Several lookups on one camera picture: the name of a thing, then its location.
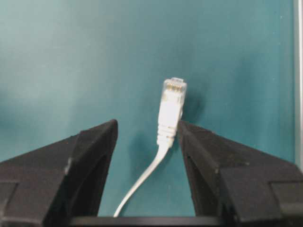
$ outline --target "metal edge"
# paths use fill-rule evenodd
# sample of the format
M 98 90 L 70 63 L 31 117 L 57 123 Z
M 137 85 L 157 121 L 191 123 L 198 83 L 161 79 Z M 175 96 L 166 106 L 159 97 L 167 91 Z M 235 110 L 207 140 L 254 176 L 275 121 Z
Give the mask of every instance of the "metal edge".
M 303 170 L 303 1 L 294 0 L 295 162 Z
M 74 217 L 62 227 L 219 227 L 225 226 L 217 216 L 204 217 Z

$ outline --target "teal wall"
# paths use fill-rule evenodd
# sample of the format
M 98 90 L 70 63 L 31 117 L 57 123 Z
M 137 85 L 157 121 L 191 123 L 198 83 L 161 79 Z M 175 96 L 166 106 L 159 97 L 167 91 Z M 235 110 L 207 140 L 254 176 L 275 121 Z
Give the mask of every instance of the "teal wall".
M 183 119 L 294 161 L 291 0 L 2 0 L 0 159 L 112 118 L 119 137 L 100 215 L 156 154 L 163 80 Z M 194 214 L 178 143 L 125 216 Z

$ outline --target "white ethernet cable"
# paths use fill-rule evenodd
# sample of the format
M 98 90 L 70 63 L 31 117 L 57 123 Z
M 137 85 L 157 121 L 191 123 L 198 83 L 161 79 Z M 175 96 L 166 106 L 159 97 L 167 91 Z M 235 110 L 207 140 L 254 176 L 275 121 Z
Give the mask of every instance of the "white ethernet cable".
M 127 200 L 155 170 L 158 164 L 164 159 L 169 148 L 171 148 L 177 132 L 178 122 L 182 116 L 186 88 L 187 84 L 183 81 L 183 79 L 171 78 L 164 81 L 158 117 L 158 153 L 153 162 L 143 172 L 140 178 L 123 198 L 122 202 L 115 211 L 114 217 L 119 216 L 119 213 Z

